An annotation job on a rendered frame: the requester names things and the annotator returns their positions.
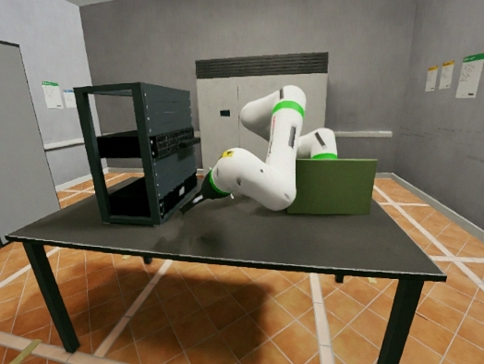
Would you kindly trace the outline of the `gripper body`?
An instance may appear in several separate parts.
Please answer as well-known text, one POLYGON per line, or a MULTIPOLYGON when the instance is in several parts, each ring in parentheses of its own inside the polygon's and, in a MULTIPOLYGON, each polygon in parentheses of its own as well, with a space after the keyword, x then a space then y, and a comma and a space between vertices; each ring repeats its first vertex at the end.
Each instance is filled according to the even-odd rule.
MULTIPOLYGON (((203 180, 203 182, 204 182, 204 180, 203 180)), ((201 184, 201 193, 199 194, 199 196, 200 196, 200 195, 202 195, 202 196, 203 196, 201 199, 202 199, 202 200, 203 200, 204 198, 208 198, 208 199, 211 199, 211 200, 215 200, 215 199, 217 199, 217 198, 212 197, 210 194, 208 194, 208 192, 206 191, 206 189, 205 189, 205 187, 204 187, 203 182, 202 182, 202 184, 201 184)))

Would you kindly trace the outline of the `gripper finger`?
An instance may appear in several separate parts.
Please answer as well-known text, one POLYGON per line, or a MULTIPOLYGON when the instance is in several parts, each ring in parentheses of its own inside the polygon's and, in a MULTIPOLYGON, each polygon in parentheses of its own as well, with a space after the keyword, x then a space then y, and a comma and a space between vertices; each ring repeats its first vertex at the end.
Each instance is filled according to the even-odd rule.
POLYGON ((186 212, 188 212, 191 208, 193 208, 195 205, 199 204, 200 202, 203 202, 204 200, 208 199, 208 198, 205 198, 205 199, 201 199, 203 196, 199 194, 201 193, 201 190, 200 192, 198 192, 195 197, 193 197, 193 199, 191 199, 189 202, 187 202, 186 204, 181 204, 182 207, 180 207, 178 210, 181 211, 182 214, 185 214, 186 212))

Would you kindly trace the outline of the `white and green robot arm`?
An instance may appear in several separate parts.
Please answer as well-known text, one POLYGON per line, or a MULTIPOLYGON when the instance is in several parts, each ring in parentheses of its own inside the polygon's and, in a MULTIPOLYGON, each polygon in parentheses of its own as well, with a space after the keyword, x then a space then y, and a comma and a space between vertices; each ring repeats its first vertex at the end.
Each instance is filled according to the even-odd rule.
POLYGON ((226 151, 204 177, 208 194, 232 199, 237 191, 270 210, 287 208, 296 196, 296 159, 337 159, 331 130, 299 137, 305 106, 305 94, 296 86, 246 104, 241 123, 270 143, 266 163, 244 149, 226 151))

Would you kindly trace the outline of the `dark grey server rack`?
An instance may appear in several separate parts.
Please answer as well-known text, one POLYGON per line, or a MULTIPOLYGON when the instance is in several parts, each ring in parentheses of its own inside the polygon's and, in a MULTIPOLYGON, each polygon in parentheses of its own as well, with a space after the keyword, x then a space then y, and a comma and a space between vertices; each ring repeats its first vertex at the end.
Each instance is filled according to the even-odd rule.
POLYGON ((144 82, 73 91, 102 221, 160 227, 198 189, 190 91, 144 82), (133 98, 137 130, 96 138, 88 94, 102 93, 133 98), (101 158, 141 158, 145 178, 108 195, 101 158))

